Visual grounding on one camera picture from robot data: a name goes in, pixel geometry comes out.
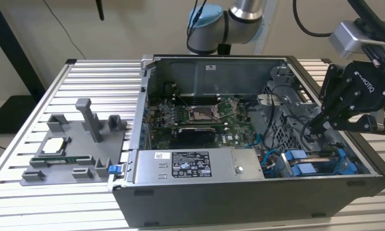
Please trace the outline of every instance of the aluminum extrusion table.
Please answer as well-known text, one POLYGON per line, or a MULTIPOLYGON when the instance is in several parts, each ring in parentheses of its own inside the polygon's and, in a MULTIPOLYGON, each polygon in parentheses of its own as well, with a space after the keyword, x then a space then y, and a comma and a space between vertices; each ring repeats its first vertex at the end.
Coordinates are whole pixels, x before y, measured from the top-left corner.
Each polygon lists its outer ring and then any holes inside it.
MULTIPOLYGON (((299 60, 318 84, 327 64, 299 60)), ((139 90, 139 61, 78 60, 66 64, 26 123, 0 158, 0 231, 5 230, 130 230, 106 183, 22 187, 21 173, 37 151, 51 113, 82 120, 74 108, 78 97, 89 97, 99 119, 118 114, 127 121, 122 144, 125 158, 139 90)), ((385 160, 385 136, 363 134, 385 160)), ((274 221, 163 229, 171 231, 371 231, 385 230, 385 190, 354 200, 331 218, 274 221)))

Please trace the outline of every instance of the barcode sticker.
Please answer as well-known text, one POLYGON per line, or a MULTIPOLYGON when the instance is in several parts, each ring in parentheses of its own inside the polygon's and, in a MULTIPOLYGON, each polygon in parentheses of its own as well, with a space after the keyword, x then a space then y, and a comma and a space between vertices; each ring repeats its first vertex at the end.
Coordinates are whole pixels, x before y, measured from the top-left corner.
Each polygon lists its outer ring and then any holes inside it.
POLYGON ((155 153, 154 159, 169 159, 170 153, 155 153))

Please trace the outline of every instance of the power supply label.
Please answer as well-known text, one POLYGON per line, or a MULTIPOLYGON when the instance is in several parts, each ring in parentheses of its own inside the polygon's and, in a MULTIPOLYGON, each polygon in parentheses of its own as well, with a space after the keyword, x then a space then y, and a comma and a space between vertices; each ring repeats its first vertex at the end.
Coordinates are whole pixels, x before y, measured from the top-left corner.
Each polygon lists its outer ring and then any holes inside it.
POLYGON ((210 156, 207 152, 173 153, 173 177, 210 177, 210 156))

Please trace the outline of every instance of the green circuit board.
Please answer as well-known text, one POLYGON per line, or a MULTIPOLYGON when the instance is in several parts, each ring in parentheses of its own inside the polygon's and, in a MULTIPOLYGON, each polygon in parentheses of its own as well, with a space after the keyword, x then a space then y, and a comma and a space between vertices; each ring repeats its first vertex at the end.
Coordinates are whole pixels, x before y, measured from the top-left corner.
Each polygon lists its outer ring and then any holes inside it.
POLYGON ((151 147, 153 149, 174 149, 179 128, 213 128, 214 140, 199 147, 182 146, 182 148, 243 148, 255 142, 255 133, 246 115, 245 105, 238 98, 221 97, 215 105, 199 105, 194 107, 174 106, 166 102, 153 109, 159 109, 151 121, 151 147))

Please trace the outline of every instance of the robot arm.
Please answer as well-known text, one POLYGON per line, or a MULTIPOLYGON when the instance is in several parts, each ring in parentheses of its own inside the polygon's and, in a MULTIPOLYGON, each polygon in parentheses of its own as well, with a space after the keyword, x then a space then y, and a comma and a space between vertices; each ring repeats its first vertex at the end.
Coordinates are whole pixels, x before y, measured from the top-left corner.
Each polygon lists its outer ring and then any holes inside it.
POLYGON ((362 0, 349 3, 361 18, 341 22, 329 40, 341 57, 354 61, 346 67, 331 64, 327 68, 321 113, 309 123, 310 132, 318 134, 331 127, 385 135, 385 22, 362 0), (358 114, 363 115, 349 122, 358 114))
POLYGON ((246 43, 261 25, 261 0, 235 0, 227 11, 221 6, 202 4, 191 10, 186 47, 194 54, 213 54, 218 44, 246 43))

